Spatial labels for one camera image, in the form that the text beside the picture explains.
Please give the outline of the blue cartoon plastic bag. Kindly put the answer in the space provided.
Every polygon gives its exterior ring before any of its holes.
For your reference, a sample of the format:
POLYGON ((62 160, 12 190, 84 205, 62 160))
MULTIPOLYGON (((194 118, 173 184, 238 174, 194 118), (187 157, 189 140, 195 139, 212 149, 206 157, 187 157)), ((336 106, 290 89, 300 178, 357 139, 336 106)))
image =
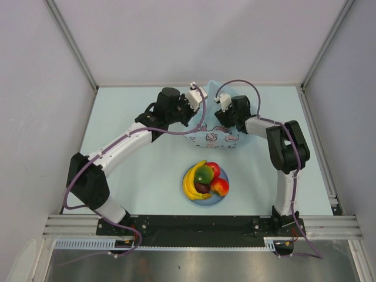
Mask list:
POLYGON ((196 147, 208 149, 234 149, 244 147, 256 138, 255 135, 247 135, 236 129, 235 126, 223 126, 215 117, 217 111, 221 111, 221 106, 214 100, 216 92, 221 87, 221 83, 210 80, 203 89, 208 94, 206 99, 206 114, 200 127, 196 127, 202 119, 203 109, 199 109, 189 122, 186 129, 190 131, 196 129, 195 132, 184 135, 196 147))

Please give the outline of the red fake apple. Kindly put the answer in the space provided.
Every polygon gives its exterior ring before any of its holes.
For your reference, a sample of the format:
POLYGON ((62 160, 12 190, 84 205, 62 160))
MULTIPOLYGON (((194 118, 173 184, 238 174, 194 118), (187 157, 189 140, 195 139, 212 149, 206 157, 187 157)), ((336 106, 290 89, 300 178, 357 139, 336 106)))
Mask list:
POLYGON ((216 179, 220 176, 221 170, 220 170, 220 166, 217 163, 207 162, 206 165, 212 169, 213 179, 216 179))

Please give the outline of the green fake lime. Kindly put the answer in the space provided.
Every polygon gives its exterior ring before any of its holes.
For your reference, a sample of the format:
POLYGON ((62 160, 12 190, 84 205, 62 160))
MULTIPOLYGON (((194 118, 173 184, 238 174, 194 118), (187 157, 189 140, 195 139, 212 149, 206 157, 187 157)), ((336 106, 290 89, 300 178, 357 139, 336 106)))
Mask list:
POLYGON ((209 184, 214 178, 214 171, 207 165, 200 166, 196 172, 194 179, 201 184, 209 184))

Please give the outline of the orange red fake peach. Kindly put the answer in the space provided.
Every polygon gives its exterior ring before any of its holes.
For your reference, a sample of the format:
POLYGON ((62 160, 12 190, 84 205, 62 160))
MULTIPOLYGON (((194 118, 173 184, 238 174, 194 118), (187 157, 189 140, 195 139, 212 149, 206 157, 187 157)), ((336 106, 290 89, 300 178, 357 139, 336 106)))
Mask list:
POLYGON ((218 177, 211 181, 210 190, 221 197, 225 197, 230 190, 230 186, 227 180, 218 177))

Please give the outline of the yellow fake banana bunch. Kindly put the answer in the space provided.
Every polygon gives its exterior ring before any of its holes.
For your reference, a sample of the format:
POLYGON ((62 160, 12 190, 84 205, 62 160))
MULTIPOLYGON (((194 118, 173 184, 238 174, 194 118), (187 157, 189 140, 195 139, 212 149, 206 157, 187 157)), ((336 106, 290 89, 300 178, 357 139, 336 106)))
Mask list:
POLYGON ((196 165, 194 165, 191 169, 187 171, 183 178, 183 191, 186 197, 190 200, 206 200, 212 197, 210 193, 199 193, 196 191, 194 187, 194 174, 196 170, 203 166, 206 163, 206 160, 203 160, 196 165))

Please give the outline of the dark purple fake fig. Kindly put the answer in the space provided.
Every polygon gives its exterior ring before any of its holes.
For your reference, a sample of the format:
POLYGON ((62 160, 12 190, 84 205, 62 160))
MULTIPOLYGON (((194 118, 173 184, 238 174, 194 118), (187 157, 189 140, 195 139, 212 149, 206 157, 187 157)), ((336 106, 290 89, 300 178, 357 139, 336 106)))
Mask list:
POLYGON ((194 184, 194 187, 198 193, 201 193, 201 194, 210 193, 210 186, 208 184, 196 182, 194 184))

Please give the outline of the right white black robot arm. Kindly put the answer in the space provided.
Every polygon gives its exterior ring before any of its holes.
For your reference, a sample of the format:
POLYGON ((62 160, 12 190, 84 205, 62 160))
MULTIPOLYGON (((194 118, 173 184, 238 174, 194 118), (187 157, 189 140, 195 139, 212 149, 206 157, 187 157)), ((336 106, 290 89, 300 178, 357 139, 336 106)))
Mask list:
POLYGON ((310 159, 310 150, 297 121, 286 123, 252 115, 247 96, 231 97, 222 93, 214 101, 221 106, 215 117, 225 127, 264 138, 272 165, 277 170, 277 196, 272 206, 269 226, 278 236, 286 235, 298 225, 296 208, 300 171, 310 159))

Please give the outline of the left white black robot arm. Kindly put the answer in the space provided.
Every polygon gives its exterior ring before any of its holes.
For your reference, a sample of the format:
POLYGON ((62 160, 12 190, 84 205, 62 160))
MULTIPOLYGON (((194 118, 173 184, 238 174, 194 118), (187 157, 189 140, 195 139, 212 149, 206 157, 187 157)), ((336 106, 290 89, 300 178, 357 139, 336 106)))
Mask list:
POLYGON ((199 110, 206 110, 206 99, 206 91, 195 83, 187 93, 163 88, 157 100, 117 139, 91 154, 72 156, 66 192, 77 197, 82 207, 109 221, 110 229, 116 234, 125 234, 130 227, 130 215, 110 196, 108 176, 131 154, 168 134, 170 125, 188 126, 199 110))

